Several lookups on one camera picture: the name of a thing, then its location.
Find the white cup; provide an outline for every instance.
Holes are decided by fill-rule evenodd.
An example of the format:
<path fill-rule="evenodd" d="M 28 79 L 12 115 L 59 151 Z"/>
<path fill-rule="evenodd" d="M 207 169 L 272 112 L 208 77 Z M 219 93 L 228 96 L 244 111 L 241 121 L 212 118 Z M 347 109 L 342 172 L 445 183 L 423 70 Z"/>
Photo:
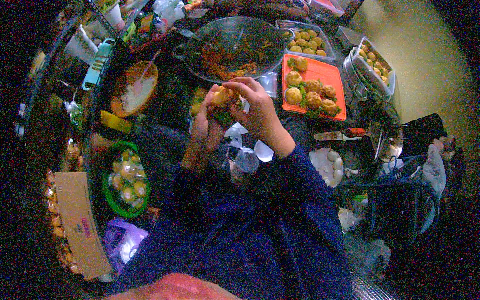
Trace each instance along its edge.
<path fill-rule="evenodd" d="M 78 31 L 72 36 L 65 50 L 70 55 L 80 58 L 89 65 L 94 64 L 95 56 L 98 52 L 97 46 L 88 38 L 82 25 L 79 26 Z"/>
<path fill-rule="evenodd" d="M 107 19 L 107 21 L 117 30 L 122 30 L 125 27 L 125 22 L 121 18 L 121 11 L 118 2 L 110 6 L 105 13 L 105 19 Z"/>

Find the yellow wall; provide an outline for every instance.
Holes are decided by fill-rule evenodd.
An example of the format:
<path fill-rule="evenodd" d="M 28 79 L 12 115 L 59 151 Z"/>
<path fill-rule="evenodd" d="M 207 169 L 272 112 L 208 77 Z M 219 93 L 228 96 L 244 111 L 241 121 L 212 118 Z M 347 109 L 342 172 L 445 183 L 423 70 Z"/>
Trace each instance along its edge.
<path fill-rule="evenodd" d="M 478 190 L 479 91 L 434 7 L 425 0 L 365 0 L 349 27 L 364 33 L 396 70 L 395 104 L 403 123 L 438 113 L 466 151 L 464 185 Z"/>

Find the wooden bowl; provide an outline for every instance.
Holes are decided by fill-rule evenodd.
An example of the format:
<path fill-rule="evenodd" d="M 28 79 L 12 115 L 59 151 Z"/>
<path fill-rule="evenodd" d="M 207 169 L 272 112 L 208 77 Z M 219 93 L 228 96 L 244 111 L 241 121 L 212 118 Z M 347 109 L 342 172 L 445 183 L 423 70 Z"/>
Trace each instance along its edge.
<path fill-rule="evenodd" d="M 148 108 L 151 100 L 156 95 L 156 84 L 158 82 L 158 69 L 155 64 L 152 63 L 144 76 L 144 80 L 151 77 L 154 78 L 152 90 L 148 93 L 148 96 L 144 99 L 143 103 L 132 111 L 124 111 L 121 97 L 127 92 L 127 86 L 134 86 L 135 83 L 142 77 L 144 70 L 148 67 L 149 61 L 141 61 L 131 66 L 125 73 L 123 73 L 116 81 L 115 88 L 112 93 L 111 108 L 112 112 L 120 117 L 125 118 L 131 115 L 145 111 Z"/>

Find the clear plastic container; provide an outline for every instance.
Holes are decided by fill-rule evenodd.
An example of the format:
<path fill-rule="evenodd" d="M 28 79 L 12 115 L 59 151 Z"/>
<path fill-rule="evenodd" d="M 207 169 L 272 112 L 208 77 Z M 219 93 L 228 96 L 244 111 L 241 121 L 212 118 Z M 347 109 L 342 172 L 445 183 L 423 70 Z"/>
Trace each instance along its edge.
<path fill-rule="evenodd" d="M 359 54 L 361 47 L 365 45 L 368 47 L 368 52 L 373 52 L 376 56 L 376 61 L 381 63 L 382 67 L 388 70 L 388 82 L 385 84 L 382 78 L 373 70 L 373 68 L 367 64 L 366 60 Z M 382 57 L 377 51 L 375 46 L 366 38 L 362 38 L 359 47 L 355 51 L 353 57 L 351 57 L 352 65 L 360 77 L 360 80 L 367 86 L 368 89 L 374 89 L 383 96 L 391 96 L 395 92 L 395 80 L 396 75 L 390 64 Z"/>
<path fill-rule="evenodd" d="M 295 21 L 283 21 L 283 20 L 277 20 L 276 22 L 277 28 L 289 28 L 293 31 L 306 31 L 306 30 L 313 30 L 319 34 L 319 38 L 322 39 L 322 41 L 325 43 L 325 52 L 327 53 L 327 56 L 319 56 L 319 55 L 312 55 L 312 54 L 305 54 L 305 53 L 299 53 L 299 52 L 292 52 L 288 48 L 285 50 L 289 54 L 293 55 L 299 55 L 303 57 L 308 57 L 313 60 L 318 60 L 318 61 L 323 61 L 325 63 L 335 65 L 335 54 L 333 52 L 332 46 L 330 45 L 330 42 L 328 41 L 328 38 L 324 34 L 323 30 L 315 25 L 310 25 L 310 24 L 305 24 L 301 22 L 295 22 Z"/>
<path fill-rule="evenodd" d="M 341 17 L 345 13 L 337 0 L 312 0 L 310 7 L 313 15 L 322 20 Z"/>

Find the orange cutting board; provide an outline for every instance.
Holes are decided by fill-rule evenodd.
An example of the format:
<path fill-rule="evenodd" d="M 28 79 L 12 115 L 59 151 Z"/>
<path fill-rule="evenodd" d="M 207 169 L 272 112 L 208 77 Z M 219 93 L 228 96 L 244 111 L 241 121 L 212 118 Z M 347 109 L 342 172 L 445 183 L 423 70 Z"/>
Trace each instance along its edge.
<path fill-rule="evenodd" d="M 305 108 L 301 108 L 298 105 L 291 105 L 285 100 L 285 91 L 288 89 L 286 77 L 287 74 L 292 71 L 292 68 L 288 66 L 288 60 L 291 58 L 297 58 L 297 55 L 285 54 L 283 57 L 282 66 L 282 88 L 283 88 L 283 109 L 286 111 L 295 111 L 301 114 L 307 113 Z M 318 80 L 323 84 L 328 84 L 334 87 L 336 91 L 336 104 L 342 109 L 342 111 L 335 117 L 321 115 L 322 118 L 331 119 L 336 121 L 345 121 L 347 119 L 347 107 L 345 105 L 345 95 L 343 93 L 342 78 L 340 77 L 340 71 L 337 67 L 326 64 L 318 60 L 312 60 L 307 58 L 308 69 L 304 72 L 300 72 L 303 81 L 310 79 Z"/>

